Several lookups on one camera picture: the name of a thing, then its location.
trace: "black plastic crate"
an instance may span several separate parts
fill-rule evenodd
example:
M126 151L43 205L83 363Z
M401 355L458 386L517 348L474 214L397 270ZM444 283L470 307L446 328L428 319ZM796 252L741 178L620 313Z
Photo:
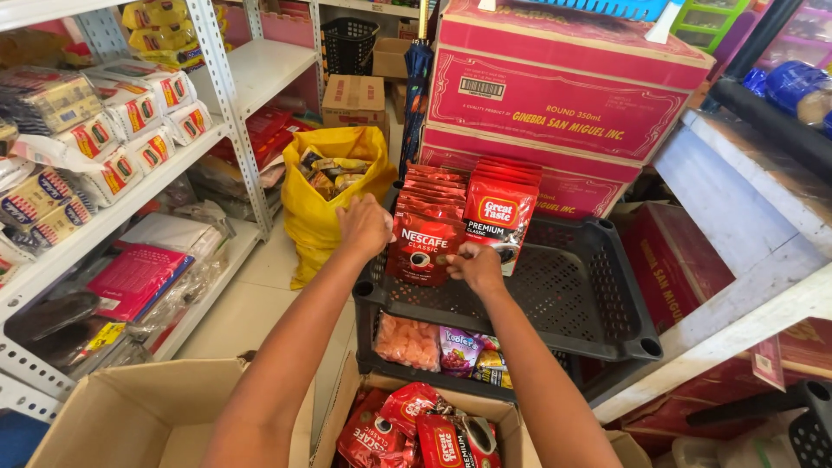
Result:
M356 17L340 17L320 27L324 73L371 75L373 46L379 25Z
M379 331L379 318L383 310L380 306L372 306L373 310L355 308L355 326L357 330L358 352L355 360L359 364L359 373L367 374L377 371L387 376L398 377L408 381L418 381L437 388L460 391L471 395L497 398L499 400L517 402L514 390L491 385L486 382L446 376L438 372L422 371L413 367L402 366L395 362L385 361L373 351L375 338ZM577 356L568 355L561 351L552 351L563 370L572 378L575 385L581 387L581 378Z
M388 210L401 187L394 182L388 191ZM416 286L385 275L386 264L385 249L362 270L353 294L356 310L381 307L392 316L494 334L482 302L464 281ZM605 361L661 358L621 239L607 220L533 217L514 274L505 281L553 350Z

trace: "white tiled floor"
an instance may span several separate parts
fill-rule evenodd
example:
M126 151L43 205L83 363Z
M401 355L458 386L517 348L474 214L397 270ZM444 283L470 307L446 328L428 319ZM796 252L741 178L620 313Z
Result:
M391 119L389 155L398 167L402 126L396 124L390 102L388 113ZM255 247L176 354L176 359L234 357L260 347L271 327L299 294L289 289L297 264L295 245L284 231L283 215L279 214L269 242ZM350 298L315 377L312 446L318 440L341 363L346 353L356 348L354 324L355 309ZM310 324L310 331L314 332L314 324ZM296 350L286 350L287 359L293 352Z

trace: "black plastic tray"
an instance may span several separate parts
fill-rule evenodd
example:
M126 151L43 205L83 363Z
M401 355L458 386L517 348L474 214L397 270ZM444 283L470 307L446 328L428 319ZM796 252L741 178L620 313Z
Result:
M358 307L355 309L356 338L358 340L358 352L356 353L355 360L359 364L359 373L367 374L370 371L377 371L387 376L398 377L408 381L424 382L437 388L445 388L471 395L484 396L486 398L497 398L514 403L517 402L514 390L508 388L502 388L481 381L446 376L437 372L422 371L413 367L402 366L395 362L385 361L373 351L375 348L376 333L379 330L380 312L381 309L379 306L374 306L372 311L369 309L360 310ZM557 358L563 370L572 378L572 381L575 382L575 385L580 388L581 377L577 356L568 355L560 351L552 351L552 354Z
M394 182L388 191L388 210L401 186ZM416 286L385 275L386 263L385 249L362 270L353 289L357 311L381 307L392 316L494 334L482 302L464 281ZM505 281L553 350L605 361L661 358L621 239L607 220L533 217L514 274Z

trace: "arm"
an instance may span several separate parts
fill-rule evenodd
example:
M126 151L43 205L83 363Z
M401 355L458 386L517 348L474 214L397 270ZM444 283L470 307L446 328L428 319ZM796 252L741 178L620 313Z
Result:
M355 280L394 239L393 218L372 195L336 213L341 246L263 341L217 419L202 468L287 466L295 419Z
M508 294L497 252L466 242L448 262L451 277L465 279L485 305L541 464L621 468L581 392Z

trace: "orange candy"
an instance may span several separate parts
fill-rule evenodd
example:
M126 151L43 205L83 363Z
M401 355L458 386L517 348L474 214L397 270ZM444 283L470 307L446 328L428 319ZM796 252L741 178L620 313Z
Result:
M386 361L439 372L439 327L382 312L375 352Z

